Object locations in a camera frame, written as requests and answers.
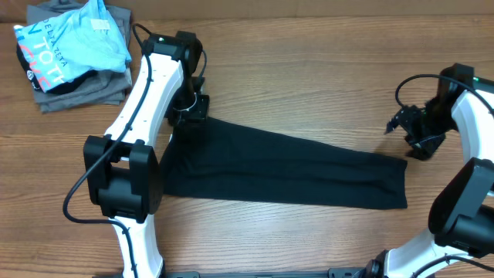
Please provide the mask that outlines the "black t-shirt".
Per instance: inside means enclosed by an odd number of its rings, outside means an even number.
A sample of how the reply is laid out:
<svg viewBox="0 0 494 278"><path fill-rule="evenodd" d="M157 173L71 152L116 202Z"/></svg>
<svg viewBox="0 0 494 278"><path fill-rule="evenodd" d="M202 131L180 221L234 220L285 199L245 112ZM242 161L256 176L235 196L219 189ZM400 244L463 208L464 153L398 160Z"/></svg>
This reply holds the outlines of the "black t-shirt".
<svg viewBox="0 0 494 278"><path fill-rule="evenodd" d="M190 198L405 209L407 162L209 118L174 129L164 192Z"/></svg>

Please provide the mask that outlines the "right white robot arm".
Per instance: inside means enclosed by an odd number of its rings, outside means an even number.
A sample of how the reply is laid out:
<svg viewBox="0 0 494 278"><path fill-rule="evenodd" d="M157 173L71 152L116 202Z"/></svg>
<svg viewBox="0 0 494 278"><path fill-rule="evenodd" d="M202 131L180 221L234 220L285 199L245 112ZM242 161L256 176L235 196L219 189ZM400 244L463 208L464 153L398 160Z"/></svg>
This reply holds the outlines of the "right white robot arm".
<svg viewBox="0 0 494 278"><path fill-rule="evenodd" d="M434 200L428 227L396 249L385 250L345 277L433 277L458 262L492 271L479 259L493 252L493 82L455 63L434 76L435 97L424 107L401 105L386 131L406 131L410 157L429 159L449 131L458 131L464 165Z"/></svg>

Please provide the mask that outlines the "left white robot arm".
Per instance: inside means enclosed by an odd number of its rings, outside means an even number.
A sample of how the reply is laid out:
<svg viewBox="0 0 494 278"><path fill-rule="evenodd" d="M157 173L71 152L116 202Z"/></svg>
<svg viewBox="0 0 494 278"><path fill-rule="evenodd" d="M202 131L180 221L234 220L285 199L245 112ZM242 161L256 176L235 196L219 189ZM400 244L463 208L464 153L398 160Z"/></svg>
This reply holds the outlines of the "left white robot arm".
<svg viewBox="0 0 494 278"><path fill-rule="evenodd" d="M117 119L83 146L90 201L117 233L121 277L163 277L154 214L164 191L154 151L161 125L201 124L208 115L204 77L194 75L205 56L192 32L151 33L142 42L140 73Z"/></svg>

